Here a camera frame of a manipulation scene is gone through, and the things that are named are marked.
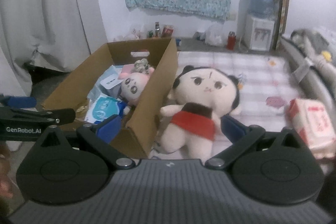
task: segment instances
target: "box handle hole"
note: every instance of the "box handle hole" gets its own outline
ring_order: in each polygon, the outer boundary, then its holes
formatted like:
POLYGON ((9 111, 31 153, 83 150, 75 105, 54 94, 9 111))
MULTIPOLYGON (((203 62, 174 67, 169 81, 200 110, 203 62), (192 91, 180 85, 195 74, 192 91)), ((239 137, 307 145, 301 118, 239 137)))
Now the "box handle hole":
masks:
POLYGON ((150 52, 148 50, 139 50, 139 51, 134 51, 131 52, 132 57, 148 57, 150 52))

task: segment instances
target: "blue gripper pad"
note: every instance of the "blue gripper pad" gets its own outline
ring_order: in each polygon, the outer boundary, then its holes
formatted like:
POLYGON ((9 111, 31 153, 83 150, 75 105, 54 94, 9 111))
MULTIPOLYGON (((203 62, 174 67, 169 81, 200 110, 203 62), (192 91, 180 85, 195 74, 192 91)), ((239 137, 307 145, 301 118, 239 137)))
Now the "blue gripper pad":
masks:
POLYGON ((96 135, 106 143, 110 143, 121 129, 121 117, 112 115, 98 125, 94 126, 96 135))
POLYGON ((2 99, 2 103, 8 107, 31 108, 36 106, 36 99, 34 97, 8 96, 2 99))
POLYGON ((230 115, 224 115, 221 118, 221 130, 231 143, 235 143, 249 132, 249 127, 238 122, 230 115))

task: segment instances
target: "stuffed toy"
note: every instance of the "stuffed toy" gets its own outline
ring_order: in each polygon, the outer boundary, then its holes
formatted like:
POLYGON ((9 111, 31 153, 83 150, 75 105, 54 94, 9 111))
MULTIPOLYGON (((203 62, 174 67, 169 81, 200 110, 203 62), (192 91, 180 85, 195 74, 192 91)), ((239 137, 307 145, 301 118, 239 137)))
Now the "stuffed toy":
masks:
POLYGON ((120 96, 128 102, 129 106, 138 104, 140 94, 145 89, 150 76, 151 74, 131 73, 121 82, 120 96))
POLYGON ((148 64, 147 59, 141 59, 134 63, 133 72, 151 75, 154 72, 154 68, 148 64))
POLYGON ((214 68, 186 66, 168 97, 177 104, 160 110, 172 117, 161 137, 162 148, 172 153, 186 145, 190 158, 205 162, 215 131, 221 130, 221 117, 239 105, 238 79, 214 68))
POLYGON ((130 73, 142 73, 151 75, 154 72, 154 68, 149 65, 147 59, 137 60, 134 64, 124 65, 118 79, 124 79, 130 73))

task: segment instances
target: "person's hand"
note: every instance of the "person's hand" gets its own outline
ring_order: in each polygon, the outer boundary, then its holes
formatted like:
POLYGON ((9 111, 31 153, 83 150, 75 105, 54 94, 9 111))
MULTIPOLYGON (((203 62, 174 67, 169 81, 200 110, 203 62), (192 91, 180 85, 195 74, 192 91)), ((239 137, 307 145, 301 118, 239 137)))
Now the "person's hand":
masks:
POLYGON ((10 152, 7 145, 0 145, 0 197, 12 198, 13 193, 11 192, 11 180, 7 176, 11 166, 9 164, 8 158, 10 152))

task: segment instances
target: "doll hair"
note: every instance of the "doll hair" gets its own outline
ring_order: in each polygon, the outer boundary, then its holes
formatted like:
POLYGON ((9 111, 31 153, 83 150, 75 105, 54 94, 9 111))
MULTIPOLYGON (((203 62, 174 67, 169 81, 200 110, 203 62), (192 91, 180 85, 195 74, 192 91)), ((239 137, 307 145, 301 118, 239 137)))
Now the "doll hair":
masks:
POLYGON ((192 70, 199 70, 199 69, 213 69, 213 70, 216 70, 220 74, 229 78, 234 83, 234 85, 236 87, 236 97, 235 97, 235 100, 232 103, 231 109, 234 110, 235 108, 237 108, 238 105, 239 105, 239 100, 240 100, 239 99, 239 89, 238 89, 238 83, 239 83, 238 79, 235 76, 227 75, 227 74, 223 73, 221 70, 218 70, 216 68, 212 68, 212 67, 197 67, 197 68, 195 68, 194 66, 191 66, 191 65, 185 66, 183 68, 182 73, 178 77, 176 77, 176 79, 174 81, 174 84, 173 84, 173 90, 176 89, 178 87, 178 85, 180 84, 180 77, 182 75, 185 75, 186 73, 191 72, 192 70))

